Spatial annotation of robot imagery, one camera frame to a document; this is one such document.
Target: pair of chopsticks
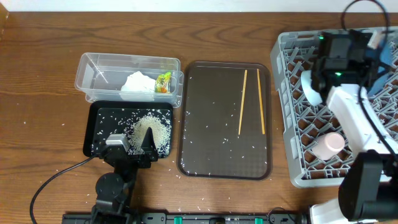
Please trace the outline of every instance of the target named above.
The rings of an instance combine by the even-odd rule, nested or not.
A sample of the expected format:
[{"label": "pair of chopsticks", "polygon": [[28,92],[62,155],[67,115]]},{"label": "pair of chopsticks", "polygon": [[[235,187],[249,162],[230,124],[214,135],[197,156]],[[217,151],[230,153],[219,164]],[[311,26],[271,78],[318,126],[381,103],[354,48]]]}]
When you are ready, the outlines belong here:
[{"label": "pair of chopsticks", "polygon": [[[248,77],[248,71],[244,71],[244,80],[243,80],[243,91],[242,91],[242,103],[241,103],[241,115],[239,118],[239,132],[238,135],[241,134],[241,126],[242,126],[242,115],[243,115],[243,104],[244,104],[244,93],[246,92],[246,79]],[[262,97],[261,97],[261,84],[260,84],[260,71],[257,69],[257,82],[259,86],[259,99],[260,99],[260,112],[261,112],[261,128],[262,134],[266,134],[266,130],[264,127],[264,112],[262,111]]]}]

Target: wooden table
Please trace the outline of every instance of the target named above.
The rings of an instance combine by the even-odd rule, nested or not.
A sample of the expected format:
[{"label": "wooden table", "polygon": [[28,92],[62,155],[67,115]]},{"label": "wooden table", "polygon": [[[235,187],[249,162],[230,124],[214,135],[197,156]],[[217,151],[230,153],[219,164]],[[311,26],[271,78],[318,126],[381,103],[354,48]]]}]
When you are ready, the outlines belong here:
[{"label": "wooden table", "polygon": [[[350,14],[348,27],[382,26],[379,14]],[[398,14],[391,15],[398,24]],[[281,32],[340,28],[325,13],[64,13],[12,12],[0,42],[0,222],[29,223],[29,204],[49,177],[82,153],[90,104],[73,86],[85,52],[261,63]],[[298,189],[289,180],[279,96],[272,86],[274,167],[259,182],[188,178],[177,170],[178,136],[166,159],[140,170],[132,203],[191,213],[306,210],[337,196],[337,187]],[[180,110],[175,110],[176,120]],[[95,183],[112,168],[95,159],[61,175],[39,195],[39,223],[60,223],[65,212],[89,212]]]}]

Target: clear plastic container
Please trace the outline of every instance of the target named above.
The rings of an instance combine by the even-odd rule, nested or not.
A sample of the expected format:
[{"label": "clear plastic container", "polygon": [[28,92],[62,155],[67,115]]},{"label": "clear plastic container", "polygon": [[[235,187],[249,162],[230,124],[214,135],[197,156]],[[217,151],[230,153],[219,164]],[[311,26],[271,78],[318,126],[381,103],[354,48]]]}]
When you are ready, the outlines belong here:
[{"label": "clear plastic container", "polygon": [[[121,91],[127,77],[138,71],[154,80],[160,74],[171,72],[170,93]],[[182,101],[183,73],[180,71],[180,60],[176,58],[84,53],[77,70],[75,87],[86,93],[89,102],[162,102],[178,108]]]}]

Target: plastic bin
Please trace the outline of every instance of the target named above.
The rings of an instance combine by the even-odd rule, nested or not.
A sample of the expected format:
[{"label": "plastic bin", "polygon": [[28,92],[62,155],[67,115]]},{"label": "plastic bin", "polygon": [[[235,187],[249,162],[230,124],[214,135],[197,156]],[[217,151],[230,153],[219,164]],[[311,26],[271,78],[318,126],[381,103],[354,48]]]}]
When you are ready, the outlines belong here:
[{"label": "plastic bin", "polygon": [[[361,29],[372,32],[382,27]],[[398,65],[398,27],[391,27],[389,46],[393,58],[392,67]],[[339,33],[341,30],[324,30]],[[279,92],[284,120],[284,144],[289,165],[291,183],[296,187],[325,187],[340,185],[354,158],[348,147],[341,126],[333,113],[325,106],[312,106],[301,87],[300,76],[304,70],[311,70],[317,57],[321,31],[287,32],[278,36],[271,51],[272,73],[275,88]],[[383,118],[382,124],[389,134],[398,142],[398,70],[388,79],[386,88],[371,100],[376,114]],[[317,158],[312,147],[314,139],[329,133],[340,133],[346,140],[345,148],[327,161]],[[381,181],[389,180],[382,175]]]},{"label": "plastic bin", "polygon": [[[160,74],[171,72],[170,93],[144,93],[121,91],[127,77],[134,72],[156,79]],[[77,70],[75,87],[86,93],[86,100],[159,102],[170,103],[174,108],[181,105],[183,73],[176,58],[140,55],[84,53]]]}]

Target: green clip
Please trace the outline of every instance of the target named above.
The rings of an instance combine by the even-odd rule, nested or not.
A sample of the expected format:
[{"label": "green clip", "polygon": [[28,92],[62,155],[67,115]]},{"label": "green clip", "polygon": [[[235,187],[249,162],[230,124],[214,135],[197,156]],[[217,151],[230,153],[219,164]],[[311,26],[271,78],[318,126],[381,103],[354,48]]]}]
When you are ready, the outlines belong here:
[{"label": "green clip", "polygon": [[256,218],[256,219],[254,219],[254,224],[262,224],[262,223],[263,223],[262,218]]},{"label": "green clip", "polygon": [[182,224],[182,217],[174,217],[174,224]]}]

